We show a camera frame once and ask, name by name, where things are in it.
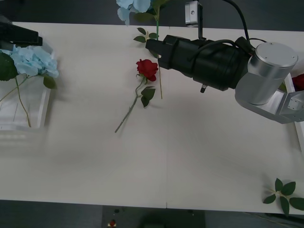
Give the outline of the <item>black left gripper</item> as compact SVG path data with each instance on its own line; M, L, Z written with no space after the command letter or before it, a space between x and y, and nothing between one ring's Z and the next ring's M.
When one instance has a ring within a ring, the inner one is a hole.
M32 39L26 41L5 41L4 38L7 34L7 25L11 24L11 21L5 16L0 16L0 48L1 49L12 49L12 44L16 46L42 46L43 38L38 36L38 32L16 26L11 24L10 31L13 39Z

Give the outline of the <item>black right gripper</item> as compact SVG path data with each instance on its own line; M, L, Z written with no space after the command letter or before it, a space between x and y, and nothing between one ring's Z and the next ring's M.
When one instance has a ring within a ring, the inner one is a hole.
M189 60L198 49L192 41L167 35L163 41L148 39L145 48L159 58L159 66L164 69L174 69L187 77L192 77L194 60Z

